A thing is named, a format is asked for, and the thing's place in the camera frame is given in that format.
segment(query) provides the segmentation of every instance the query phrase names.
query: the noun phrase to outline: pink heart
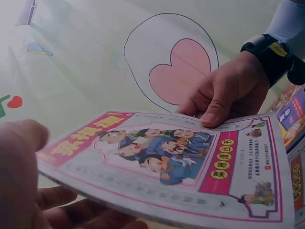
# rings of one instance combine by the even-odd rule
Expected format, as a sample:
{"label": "pink heart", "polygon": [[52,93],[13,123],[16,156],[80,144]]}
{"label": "pink heart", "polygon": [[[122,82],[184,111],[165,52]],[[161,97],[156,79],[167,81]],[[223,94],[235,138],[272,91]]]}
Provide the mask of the pink heart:
{"label": "pink heart", "polygon": [[149,82],[164,101],[180,105],[188,91],[210,70],[210,59],[204,48],[194,40],[182,39],[171,51],[171,65],[155,66],[149,74]]}

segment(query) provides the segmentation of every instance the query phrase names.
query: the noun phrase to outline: comic book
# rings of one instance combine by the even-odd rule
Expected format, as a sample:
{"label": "comic book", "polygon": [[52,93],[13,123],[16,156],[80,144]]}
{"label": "comic book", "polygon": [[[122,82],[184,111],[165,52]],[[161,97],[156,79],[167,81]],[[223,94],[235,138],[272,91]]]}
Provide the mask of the comic book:
{"label": "comic book", "polygon": [[291,84],[273,103],[287,150],[294,193],[295,228],[305,229],[305,91]]}
{"label": "comic book", "polygon": [[183,115],[109,111],[37,158],[43,175],[137,217],[188,229],[295,225],[274,113],[206,129]]}

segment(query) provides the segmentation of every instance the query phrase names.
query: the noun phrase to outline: hand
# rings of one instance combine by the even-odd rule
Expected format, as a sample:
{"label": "hand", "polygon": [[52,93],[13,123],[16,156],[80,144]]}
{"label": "hand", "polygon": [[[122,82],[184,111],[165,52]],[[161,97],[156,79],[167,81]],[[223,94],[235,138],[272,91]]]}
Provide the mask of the hand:
{"label": "hand", "polygon": [[216,127],[226,119],[256,114],[268,89],[262,65],[244,51],[205,76],[177,112],[201,118],[205,127]]}
{"label": "hand", "polygon": [[40,189],[33,216],[33,229],[147,229],[136,218],[107,209],[87,199],[74,201],[77,194],[62,187]]}
{"label": "hand", "polygon": [[42,149],[48,131],[26,120],[0,124],[0,224],[2,229],[146,229],[147,225],[95,202],[75,200],[62,187],[37,191],[35,152]]}

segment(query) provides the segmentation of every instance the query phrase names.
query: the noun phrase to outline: yellow tag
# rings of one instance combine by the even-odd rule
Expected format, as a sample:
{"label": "yellow tag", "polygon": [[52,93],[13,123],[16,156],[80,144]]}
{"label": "yellow tag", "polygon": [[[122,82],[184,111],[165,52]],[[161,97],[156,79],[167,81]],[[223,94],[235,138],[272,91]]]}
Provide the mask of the yellow tag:
{"label": "yellow tag", "polygon": [[282,133],[282,138],[285,137],[285,135],[287,134],[287,131],[285,130],[285,128],[283,127],[283,125],[281,123],[279,123],[280,125],[280,129],[281,129],[281,133]]}
{"label": "yellow tag", "polygon": [[279,56],[285,57],[288,55],[288,53],[276,42],[271,44],[269,47],[270,47],[270,49],[272,49],[272,51],[274,51]]}

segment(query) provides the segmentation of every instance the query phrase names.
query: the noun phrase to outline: fingernail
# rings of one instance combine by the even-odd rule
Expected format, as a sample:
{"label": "fingernail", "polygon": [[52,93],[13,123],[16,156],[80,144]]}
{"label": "fingernail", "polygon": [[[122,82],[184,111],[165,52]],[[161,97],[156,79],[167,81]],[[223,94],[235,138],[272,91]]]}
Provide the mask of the fingernail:
{"label": "fingernail", "polygon": [[212,123],[216,121],[216,115],[212,114],[212,113],[205,113],[202,117],[201,117],[201,121],[204,123]]}

